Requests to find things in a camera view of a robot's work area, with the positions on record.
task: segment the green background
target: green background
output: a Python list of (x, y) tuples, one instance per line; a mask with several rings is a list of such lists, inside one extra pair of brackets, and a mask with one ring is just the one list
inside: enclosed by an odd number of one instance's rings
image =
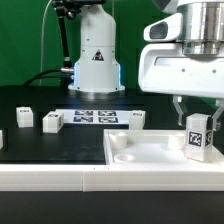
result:
[[(23, 84), (40, 72), (41, 25), (48, 0), (10, 0), (0, 4), (0, 85)], [(122, 84), (136, 88), (139, 57), (147, 44), (144, 27), (163, 18), (151, 0), (108, 0), (103, 6), (117, 23), (116, 59), (122, 66)], [(67, 21), (73, 63), (80, 54), (80, 18)], [(62, 66), (62, 49), (56, 13), (51, 6), (45, 29), (44, 70)]]

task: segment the black table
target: black table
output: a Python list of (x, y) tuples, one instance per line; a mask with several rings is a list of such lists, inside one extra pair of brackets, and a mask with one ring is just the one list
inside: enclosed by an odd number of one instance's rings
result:
[[(65, 125), (58, 134), (42, 133), (42, 118), (55, 109), (145, 110), (146, 129), (177, 125), (172, 97), (128, 90), (113, 100), (88, 101), (57, 87), (0, 87), (0, 129), (7, 144), (1, 164), (105, 164), (103, 130), (125, 125)], [(19, 129), (16, 107), (30, 106), (34, 128)], [(214, 113), (190, 98), (191, 113)], [(224, 152), (223, 128), (214, 145)], [(223, 192), (1, 192), (0, 222), (7, 223), (223, 223)]]

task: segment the warning label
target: warning label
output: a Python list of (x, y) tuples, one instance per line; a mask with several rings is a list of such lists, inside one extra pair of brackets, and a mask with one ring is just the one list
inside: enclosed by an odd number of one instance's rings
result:
[(104, 61), (103, 55), (101, 54), (100, 50), (98, 50), (94, 55), (93, 61)]

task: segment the white cube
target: white cube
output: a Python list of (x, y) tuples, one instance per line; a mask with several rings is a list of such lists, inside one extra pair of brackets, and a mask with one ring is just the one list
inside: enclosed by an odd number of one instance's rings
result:
[(129, 117), (129, 129), (142, 130), (145, 125), (145, 111), (133, 110)]
[(3, 147), (3, 135), (2, 135), (2, 131), (0, 130), (0, 150)]
[(44, 133), (58, 133), (64, 125), (64, 114), (51, 111), (43, 118)]
[(193, 114), (187, 117), (185, 156), (201, 162), (211, 160), (213, 131), (209, 115)]
[(33, 112), (30, 107), (17, 107), (16, 118), (19, 128), (33, 127)]

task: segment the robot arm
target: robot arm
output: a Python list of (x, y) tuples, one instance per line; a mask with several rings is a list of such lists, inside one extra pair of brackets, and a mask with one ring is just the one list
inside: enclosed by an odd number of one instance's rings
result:
[(169, 14), (176, 13), (179, 0), (152, 0), (157, 8)]
[(153, 2), (174, 15), (144, 30), (144, 39), (155, 44), (142, 51), (140, 87), (146, 92), (174, 95), (179, 124), (184, 124), (184, 96), (216, 99), (213, 129), (219, 129), (218, 119), (224, 111), (224, 0)]

